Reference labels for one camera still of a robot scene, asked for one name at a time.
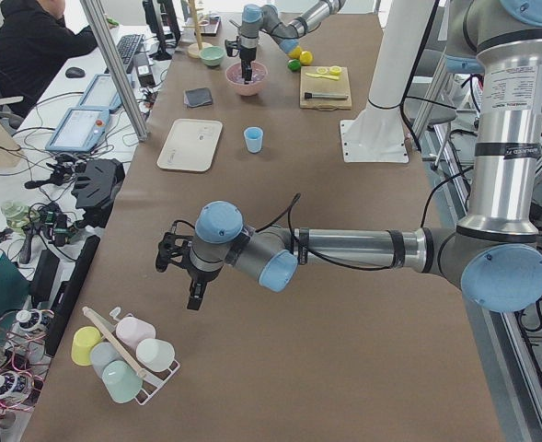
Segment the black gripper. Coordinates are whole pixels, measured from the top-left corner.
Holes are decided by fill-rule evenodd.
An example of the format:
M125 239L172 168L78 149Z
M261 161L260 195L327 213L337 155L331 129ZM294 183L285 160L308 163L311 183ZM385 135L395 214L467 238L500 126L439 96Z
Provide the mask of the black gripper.
M163 273L169 265L175 265L180 269L186 270L191 278L187 309L199 310L202 305L207 283L212 282L219 275L220 270L201 270L192 263L190 260L190 250L193 236L177 234L178 224L194 228L193 224L184 220L175 220L172 222L170 229L158 243L156 270Z
M245 84L252 81L252 62L256 60L258 38L237 36L234 40L225 40L225 50L229 57L241 59L241 74Z

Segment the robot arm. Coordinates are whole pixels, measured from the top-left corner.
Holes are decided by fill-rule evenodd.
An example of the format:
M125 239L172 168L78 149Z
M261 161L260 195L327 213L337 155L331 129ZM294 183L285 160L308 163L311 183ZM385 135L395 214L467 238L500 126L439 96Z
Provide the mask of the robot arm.
M446 46L450 67L484 71L468 209L455 229L413 232L248 226L231 203L205 205L190 236L169 230L156 269L190 275L188 306L232 266L272 291L321 260L375 272L409 267L436 274L474 303L516 312L542 297L542 253L529 210L542 132L542 1L454 1Z
M337 14L345 3L345 0L317 1L289 23L281 21L273 5L247 4L242 11L241 23L236 24L236 38L225 41L226 53L229 57L239 56L241 75L248 84L252 80L252 64L256 60L261 32L267 33L285 54L289 54L298 46L299 38L313 32L330 15Z

